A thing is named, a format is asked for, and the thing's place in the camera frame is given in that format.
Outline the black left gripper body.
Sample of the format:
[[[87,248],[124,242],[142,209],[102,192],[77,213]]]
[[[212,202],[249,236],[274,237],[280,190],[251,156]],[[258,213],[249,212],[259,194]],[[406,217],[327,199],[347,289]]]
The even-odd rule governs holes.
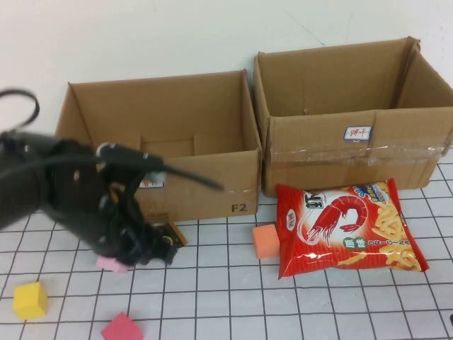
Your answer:
[[[134,266],[137,242],[149,240],[149,225],[134,198],[144,171],[126,161],[126,148],[108,149],[113,155],[96,161],[88,145],[58,142],[52,151],[62,160],[46,168],[45,212],[97,254]]]

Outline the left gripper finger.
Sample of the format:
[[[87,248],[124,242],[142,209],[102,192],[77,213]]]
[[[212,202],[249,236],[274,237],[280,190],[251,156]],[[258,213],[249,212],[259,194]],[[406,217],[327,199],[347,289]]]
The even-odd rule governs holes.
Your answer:
[[[137,264],[147,265],[158,252],[159,243],[156,240],[139,240],[136,245]]]
[[[158,233],[156,241],[159,243],[156,258],[161,259],[165,264],[171,265],[179,249],[179,238],[176,234]]]

